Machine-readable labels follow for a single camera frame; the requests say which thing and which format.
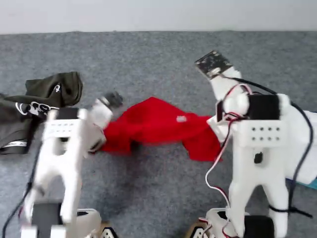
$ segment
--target red cloth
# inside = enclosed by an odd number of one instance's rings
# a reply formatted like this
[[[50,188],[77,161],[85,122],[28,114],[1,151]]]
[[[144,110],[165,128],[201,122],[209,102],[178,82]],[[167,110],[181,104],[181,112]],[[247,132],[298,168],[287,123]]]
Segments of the red cloth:
[[[207,124],[210,116],[185,113],[155,97],[140,102],[104,130],[103,151],[130,154],[131,142],[164,144],[182,142],[193,160],[214,161],[220,143]]]

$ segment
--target gray carpet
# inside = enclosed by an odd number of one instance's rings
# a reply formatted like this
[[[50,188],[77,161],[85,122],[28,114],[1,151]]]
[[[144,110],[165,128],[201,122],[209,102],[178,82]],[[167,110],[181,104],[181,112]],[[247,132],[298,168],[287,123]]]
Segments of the gray carpet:
[[[156,96],[185,111],[212,115],[212,89],[193,65],[212,49],[229,58],[244,78],[288,94],[306,110],[317,110],[317,32],[4,35],[0,36],[0,91],[24,94],[27,79],[76,70],[84,82],[80,107],[89,107],[96,97],[115,89],[124,96],[125,108]],[[1,225],[22,196],[40,134],[29,154],[0,158]],[[231,156],[230,148],[210,177],[225,190],[231,181]],[[142,147],[131,157],[98,153],[83,165],[80,207],[99,210],[121,238],[181,238],[199,216],[225,205],[205,185],[210,165],[191,161],[180,144]],[[60,181],[53,188],[51,196],[59,197]],[[295,204],[317,216],[316,198],[316,190],[298,186]],[[247,211],[267,213],[261,188],[254,192]],[[289,237],[316,233],[316,219],[290,216]],[[19,237],[17,220],[8,234]]]

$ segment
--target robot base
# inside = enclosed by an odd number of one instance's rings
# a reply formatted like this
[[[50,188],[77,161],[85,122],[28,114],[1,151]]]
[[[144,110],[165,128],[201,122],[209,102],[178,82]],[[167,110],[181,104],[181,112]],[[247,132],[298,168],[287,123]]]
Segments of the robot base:
[[[109,223],[102,222],[100,227],[100,238],[118,238],[114,229],[110,227]]]
[[[204,229],[212,225],[202,236]],[[196,222],[185,238],[236,238],[231,222],[227,222],[225,208],[213,208],[206,214],[206,222]],[[252,216],[245,213],[245,233],[243,238],[274,238],[274,224],[270,217]]]

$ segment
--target black component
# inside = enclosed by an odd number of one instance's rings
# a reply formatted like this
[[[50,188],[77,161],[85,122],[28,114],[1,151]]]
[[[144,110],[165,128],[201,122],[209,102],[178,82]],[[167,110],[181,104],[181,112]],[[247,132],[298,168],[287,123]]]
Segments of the black component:
[[[104,97],[108,100],[109,102],[109,105],[106,105],[106,106],[109,106],[109,107],[112,107],[112,108],[118,108],[122,105],[122,102],[123,102],[123,97],[118,94],[118,92],[109,92],[109,93],[106,93],[104,95]]]
[[[91,151],[95,151],[97,150],[98,148],[100,148],[102,145],[103,145],[103,141],[102,140],[98,140],[91,148],[90,150]]]
[[[116,232],[114,231],[114,229],[113,229],[112,227],[105,227],[105,228],[103,229],[103,232],[104,232],[105,229],[110,230],[111,233],[113,234],[113,237],[114,237],[114,238],[118,238]]]
[[[213,79],[217,75],[212,74],[212,70],[219,68],[218,73],[223,73],[227,69],[232,67],[232,64],[222,54],[217,51],[211,51],[207,55],[201,57],[195,62],[196,67],[201,71],[207,78]]]
[[[220,218],[227,220],[227,216],[226,216],[226,212],[225,211],[220,211],[217,212],[218,216],[220,216]]]
[[[254,163],[260,164],[260,163],[262,163],[262,161],[263,161],[263,153],[262,152],[257,153],[254,157]]]
[[[245,216],[243,238],[274,238],[274,223],[267,216]]]
[[[54,225],[63,225],[60,217],[61,202],[35,203],[33,205],[32,222],[38,229],[37,238],[50,238]]]
[[[60,140],[61,142],[67,142],[69,140],[69,137],[61,137]]]
[[[80,217],[80,216],[85,216],[87,215],[88,212],[77,212],[77,216]]]
[[[78,108],[60,108],[56,120],[78,119]]]
[[[279,120],[279,98],[277,95],[249,95],[247,115],[251,120]]]
[[[193,229],[193,232],[192,232],[192,234],[191,234],[191,236],[190,236],[190,238],[194,238],[194,234],[196,233],[196,230],[198,230],[198,229],[205,229],[204,227],[195,227],[194,229]]]
[[[217,122],[222,120],[222,112],[223,112],[223,101],[218,101],[216,104],[217,110]]]

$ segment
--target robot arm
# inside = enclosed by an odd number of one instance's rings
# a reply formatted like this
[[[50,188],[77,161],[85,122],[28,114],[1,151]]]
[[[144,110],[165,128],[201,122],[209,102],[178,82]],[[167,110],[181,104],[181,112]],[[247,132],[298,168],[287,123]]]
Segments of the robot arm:
[[[239,80],[241,74],[220,53],[212,51],[195,64],[209,79],[218,101],[216,116],[209,119],[208,124],[220,142],[230,136],[231,116],[238,119],[232,123],[231,130],[233,178],[229,189],[230,205],[221,211],[211,209],[207,212],[206,218],[212,224],[212,235],[209,237],[246,238],[255,235],[260,238],[260,229],[255,227],[264,225],[266,230],[269,231],[270,227],[273,231],[265,234],[265,237],[285,237],[288,217],[285,178],[293,178],[307,149],[310,136],[307,122],[286,95],[259,95],[249,90],[245,92],[243,89],[247,85],[241,84],[244,81]],[[310,123],[316,127],[317,117],[310,112],[305,113]],[[315,150],[316,145],[308,153],[296,181],[310,183],[316,178],[317,163],[313,158]],[[245,206],[258,185],[264,187],[271,205],[271,220],[245,213]],[[225,212],[226,218],[219,217],[219,212]]]
[[[106,138],[103,129],[112,117],[111,108],[122,104],[114,93],[96,100],[90,111],[64,108],[50,111],[36,165],[33,187],[24,211],[31,226],[22,228],[23,238],[81,238],[96,236],[101,217],[94,209],[77,210],[81,192],[81,166],[88,151],[96,151]],[[62,202],[44,198],[50,182],[61,176]]]

